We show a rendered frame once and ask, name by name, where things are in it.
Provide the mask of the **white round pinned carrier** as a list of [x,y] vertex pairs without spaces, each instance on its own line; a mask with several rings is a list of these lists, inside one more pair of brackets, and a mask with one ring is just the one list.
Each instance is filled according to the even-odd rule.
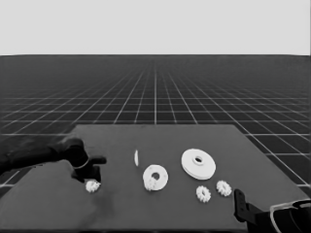
[[160,165],[152,164],[146,168],[143,173],[143,181],[148,177],[154,177],[157,180],[155,190],[162,190],[168,183],[168,173],[166,169]]

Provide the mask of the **large thick white disc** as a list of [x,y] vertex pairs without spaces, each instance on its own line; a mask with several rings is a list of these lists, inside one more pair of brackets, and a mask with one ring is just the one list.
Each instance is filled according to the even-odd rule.
[[201,181],[211,179],[216,172],[216,162],[213,157],[200,149],[185,150],[181,157],[181,164],[188,175]]

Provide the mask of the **small white toothed gear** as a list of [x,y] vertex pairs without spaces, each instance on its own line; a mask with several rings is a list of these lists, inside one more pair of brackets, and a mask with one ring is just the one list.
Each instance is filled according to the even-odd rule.
[[148,191],[156,189],[157,180],[154,177],[148,177],[144,180],[144,186]]
[[202,203],[207,203],[211,199],[211,192],[206,186],[203,186],[203,185],[199,186],[196,189],[195,193],[196,193],[197,199]]
[[99,189],[100,185],[101,185],[101,183],[99,183],[98,181],[95,181],[95,180],[87,181],[86,182],[86,191],[89,193],[94,193]]
[[231,186],[226,181],[218,181],[216,188],[218,192],[224,197],[229,196],[232,192]]

